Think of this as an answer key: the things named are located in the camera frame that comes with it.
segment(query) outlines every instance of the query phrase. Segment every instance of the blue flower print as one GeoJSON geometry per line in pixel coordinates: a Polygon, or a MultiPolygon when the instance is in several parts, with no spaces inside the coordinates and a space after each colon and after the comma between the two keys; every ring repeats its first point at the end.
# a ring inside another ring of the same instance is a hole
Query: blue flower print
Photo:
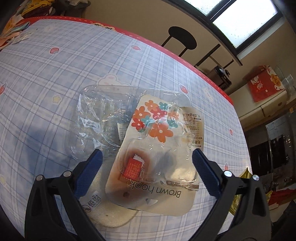
{"type": "Polygon", "coordinates": [[[167,110],[168,110],[168,104],[167,104],[167,103],[159,102],[159,108],[160,108],[161,110],[165,110],[165,111],[167,111],[167,110]]]}
{"type": "Polygon", "coordinates": [[[168,120],[168,125],[170,127],[178,128],[178,124],[175,122],[175,120],[168,120]]]}
{"type": "Polygon", "coordinates": [[[150,119],[148,115],[145,116],[145,118],[142,118],[141,121],[145,124],[146,127],[149,125],[149,123],[154,122],[154,120],[150,119]]]}

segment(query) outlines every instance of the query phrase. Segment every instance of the clear plastic packaging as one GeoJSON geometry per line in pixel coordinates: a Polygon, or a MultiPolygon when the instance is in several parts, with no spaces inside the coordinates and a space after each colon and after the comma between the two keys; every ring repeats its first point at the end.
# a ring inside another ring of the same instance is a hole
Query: clear plastic packaging
{"type": "Polygon", "coordinates": [[[72,156],[79,161],[86,160],[98,148],[104,159],[114,160],[137,104],[145,94],[179,106],[191,106],[186,95],[174,91],[114,85],[87,86],[81,91],[72,116],[69,135],[72,156]]]}
{"type": "Polygon", "coordinates": [[[106,196],[133,210],[179,216],[193,205],[199,178],[192,151],[203,147],[203,120],[182,93],[91,85],[79,96],[70,129],[75,159],[95,148],[108,170],[106,196]]]}

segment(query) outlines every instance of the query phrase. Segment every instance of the metal screw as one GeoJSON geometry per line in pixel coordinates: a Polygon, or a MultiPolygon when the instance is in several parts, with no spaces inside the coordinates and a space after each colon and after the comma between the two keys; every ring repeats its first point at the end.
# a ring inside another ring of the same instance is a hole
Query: metal screw
{"type": "Polygon", "coordinates": [[[227,177],[231,177],[232,176],[232,172],[231,171],[225,171],[224,175],[227,177]]]}
{"type": "Polygon", "coordinates": [[[259,176],[258,176],[258,175],[253,175],[252,178],[253,178],[255,181],[259,181],[259,176]]]}
{"type": "Polygon", "coordinates": [[[38,175],[37,177],[36,177],[36,180],[37,181],[41,181],[43,179],[43,176],[42,175],[38,175]]]}
{"type": "Polygon", "coordinates": [[[64,176],[64,177],[69,177],[69,176],[71,176],[71,174],[72,174],[71,171],[65,171],[65,172],[63,173],[63,176],[64,176]]]}

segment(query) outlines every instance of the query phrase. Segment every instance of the window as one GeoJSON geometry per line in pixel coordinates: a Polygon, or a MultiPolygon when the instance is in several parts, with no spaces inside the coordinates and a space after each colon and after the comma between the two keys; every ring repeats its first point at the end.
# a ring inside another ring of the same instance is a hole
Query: window
{"type": "Polygon", "coordinates": [[[213,24],[237,48],[276,14],[270,0],[237,0],[213,24]]]}
{"type": "Polygon", "coordinates": [[[282,17],[272,0],[167,1],[199,20],[234,57],[282,17]]]}
{"type": "Polygon", "coordinates": [[[221,0],[185,0],[190,3],[193,7],[196,7],[204,15],[208,15],[210,11],[219,3],[221,0]]]}

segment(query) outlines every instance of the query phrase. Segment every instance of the hook packaging card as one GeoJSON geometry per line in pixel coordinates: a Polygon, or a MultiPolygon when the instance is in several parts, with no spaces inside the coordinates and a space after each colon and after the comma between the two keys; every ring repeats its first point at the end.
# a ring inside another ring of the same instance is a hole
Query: hook packaging card
{"type": "Polygon", "coordinates": [[[170,216],[191,209],[199,185],[191,155],[203,146],[197,112],[151,95],[141,97],[106,184],[111,202],[170,216]]]}

